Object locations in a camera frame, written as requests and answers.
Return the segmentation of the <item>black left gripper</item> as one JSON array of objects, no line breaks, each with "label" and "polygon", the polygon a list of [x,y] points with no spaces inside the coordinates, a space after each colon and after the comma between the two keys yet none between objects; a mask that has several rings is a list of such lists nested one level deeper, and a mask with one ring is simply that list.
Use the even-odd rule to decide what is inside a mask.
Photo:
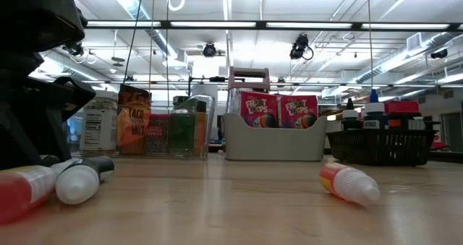
[{"label": "black left gripper", "polygon": [[74,0],[0,0],[0,75],[28,76],[41,52],[80,42],[87,23]]}]

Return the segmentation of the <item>white-lidded spice jar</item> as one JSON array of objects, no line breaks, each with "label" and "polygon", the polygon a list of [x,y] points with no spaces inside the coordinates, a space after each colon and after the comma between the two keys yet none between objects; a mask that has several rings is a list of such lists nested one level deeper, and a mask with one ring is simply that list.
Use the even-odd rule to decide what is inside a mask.
[{"label": "white-lidded spice jar", "polygon": [[112,155],[116,152],[117,94],[96,90],[83,108],[80,154],[83,157]]}]

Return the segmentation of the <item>orange dropper bottle white cap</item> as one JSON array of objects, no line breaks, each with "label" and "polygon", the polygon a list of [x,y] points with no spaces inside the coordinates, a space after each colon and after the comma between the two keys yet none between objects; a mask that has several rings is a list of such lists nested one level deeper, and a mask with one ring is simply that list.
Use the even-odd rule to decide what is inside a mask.
[{"label": "orange dropper bottle white cap", "polygon": [[54,190],[56,174],[45,166],[0,171],[0,224],[21,218]]},{"label": "orange dropper bottle white cap", "polygon": [[373,178],[363,171],[340,163],[327,163],[322,166],[319,182],[329,193],[363,207],[377,202],[381,195]]}]

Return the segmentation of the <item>black dropper bottle white cap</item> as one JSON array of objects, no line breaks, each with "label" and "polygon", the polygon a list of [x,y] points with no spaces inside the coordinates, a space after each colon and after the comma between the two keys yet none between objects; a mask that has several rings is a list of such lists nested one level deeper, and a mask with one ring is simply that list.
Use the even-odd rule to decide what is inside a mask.
[{"label": "black dropper bottle white cap", "polygon": [[55,192],[61,202],[78,205],[89,200],[100,183],[114,174],[110,157],[73,158],[51,166],[56,174]]}]

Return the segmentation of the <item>orange taco seasoning packet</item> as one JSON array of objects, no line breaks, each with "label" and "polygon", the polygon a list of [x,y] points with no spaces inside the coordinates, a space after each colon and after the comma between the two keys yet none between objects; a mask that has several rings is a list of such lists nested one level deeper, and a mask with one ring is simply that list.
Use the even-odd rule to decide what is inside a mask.
[{"label": "orange taco seasoning packet", "polygon": [[120,155],[144,155],[150,121],[150,93],[121,85],[118,93],[116,128]]}]

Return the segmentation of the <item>patterned paprika tin red lid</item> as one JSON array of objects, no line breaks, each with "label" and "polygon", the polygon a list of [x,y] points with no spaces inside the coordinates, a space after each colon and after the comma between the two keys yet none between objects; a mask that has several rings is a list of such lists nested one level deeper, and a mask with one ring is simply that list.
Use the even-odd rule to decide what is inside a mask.
[{"label": "patterned paprika tin red lid", "polygon": [[169,114],[151,114],[145,136],[147,155],[166,154],[169,151]]}]

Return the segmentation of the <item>black-tipped colouring bottle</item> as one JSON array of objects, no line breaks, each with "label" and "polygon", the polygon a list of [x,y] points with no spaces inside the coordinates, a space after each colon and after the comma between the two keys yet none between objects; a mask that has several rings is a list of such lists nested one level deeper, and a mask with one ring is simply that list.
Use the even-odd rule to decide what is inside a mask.
[{"label": "black-tipped colouring bottle", "polygon": [[354,103],[349,98],[347,107],[342,111],[341,129],[343,131],[361,129],[358,112],[354,109]]}]

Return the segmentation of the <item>red Froot Loops cereal box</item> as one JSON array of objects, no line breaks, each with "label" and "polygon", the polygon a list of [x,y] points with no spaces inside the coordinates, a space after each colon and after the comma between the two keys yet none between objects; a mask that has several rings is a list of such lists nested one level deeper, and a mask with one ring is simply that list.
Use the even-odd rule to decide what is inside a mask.
[{"label": "red Froot Loops cereal box", "polygon": [[251,127],[276,128],[277,99],[275,95],[241,92],[235,100],[235,110]]},{"label": "red Froot Loops cereal box", "polygon": [[281,128],[307,129],[318,119],[315,95],[279,95],[277,108]]}]

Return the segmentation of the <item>green oregano glass jar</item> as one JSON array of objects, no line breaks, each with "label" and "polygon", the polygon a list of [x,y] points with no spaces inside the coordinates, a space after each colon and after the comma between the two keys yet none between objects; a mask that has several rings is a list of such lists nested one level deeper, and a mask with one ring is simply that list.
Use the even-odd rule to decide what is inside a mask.
[{"label": "green oregano glass jar", "polygon": [[169,130],[169,148],[173,156],[193,156],[195,144],[196,99],[187,96],[173,98]]}]

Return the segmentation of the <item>black mesh basket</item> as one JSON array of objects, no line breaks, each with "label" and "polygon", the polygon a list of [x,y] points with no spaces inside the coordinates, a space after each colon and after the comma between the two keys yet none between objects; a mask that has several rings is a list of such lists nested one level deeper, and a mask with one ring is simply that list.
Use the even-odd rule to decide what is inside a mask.
[{"label": "black mesh basket", "polygon": [[423,166],[434,130],[353,129],[327,134],[337,160],[367,166]]}]

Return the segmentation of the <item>black overhead crossbar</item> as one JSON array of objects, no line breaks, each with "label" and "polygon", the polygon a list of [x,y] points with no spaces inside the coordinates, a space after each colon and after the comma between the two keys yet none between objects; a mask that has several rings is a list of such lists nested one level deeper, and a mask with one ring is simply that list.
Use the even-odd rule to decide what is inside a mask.
[{"label": "black overhead crossbar", "polygon": [[144,29],[164,30],[321,30],[366,32],[458,32],[463,33],[463,23],[416,22],[283,22],[283,21],[134,21],[90,20],[88,29]]}]

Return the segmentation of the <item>red lidded case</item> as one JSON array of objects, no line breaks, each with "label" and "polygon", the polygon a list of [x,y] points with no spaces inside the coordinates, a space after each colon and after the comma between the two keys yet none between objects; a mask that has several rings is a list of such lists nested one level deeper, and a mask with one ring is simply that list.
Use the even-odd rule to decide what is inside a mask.
[{"label": "red lidded case", "polygon": [[421,117],[419,105],[416,101],[392,101],[385,104],[385,114],[388,118],[389,129],[423,129],[416,117]]}]

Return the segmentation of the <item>grey plastic bin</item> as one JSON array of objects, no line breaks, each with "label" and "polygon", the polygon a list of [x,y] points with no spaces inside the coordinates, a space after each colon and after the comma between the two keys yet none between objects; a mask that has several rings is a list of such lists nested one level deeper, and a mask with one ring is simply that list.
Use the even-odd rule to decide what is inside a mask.
[{"label": "grey plastic bin", "polygon": [[235,161],[318,162],[323,159],[327,117],[308,129],[257,128],[235,113],[222,117],[226,158]]}]

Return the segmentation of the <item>clear plastic bin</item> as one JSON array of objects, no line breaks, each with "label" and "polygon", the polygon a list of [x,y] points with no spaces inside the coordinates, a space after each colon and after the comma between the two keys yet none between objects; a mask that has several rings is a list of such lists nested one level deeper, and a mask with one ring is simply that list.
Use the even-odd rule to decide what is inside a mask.
[{"label": "clear plastic bin", "polygon": [[[189,98],[189,99],[196,99],[197,101],[199,100],[202,100],[202,101],[205,101],[202,99],[202,97],[200,95],[196,95],[192,98]],[[108,156],[121,156],[121,157],[143,157],[143,158],[177,158],[177,159],[193,159],[193,160],[204,160],[208,157],[208,148],[209,148],[209,142],[211,140],[211,133],[212,133],[212,119],[210,118],[210,115],[213,114],[213,108],[212,108],[212,104],[213,104],[213,100],[210,100],[210,101],[205,101],[207,103],[207,108],[206,108],[206,112],[207,112],[207,132],[206,132],[206,138],[205,138],[205,147],[204,147],[204,151],[203,151],[203,156],[202,157],[198,157],[198,156],[195,156],[194,155],[194,152],[193,152],[193,156],[188,156],[188,157],[183,157],[183,156],[173,156],[171,154],[171,151],[170,151],[170,148],[169,148],[169,151],[166,153],[166,154],[156,154],[156,155],[147,155],[146,152],[144,155],[120,155],[119,154],[119,151],[118,151],[118,141],[117,141],[117,129],[116,129],[116,152],[112,155],[108,155]],[[80,130],[80,138],[81,138],[81,134],[82,134],[82,120],[83,120],[83,109],[82,109],[82,114],[81,114],[81,130]],[[79,140],[79,145],[78,145],[78,152],[80,152],[80,140]]]}]

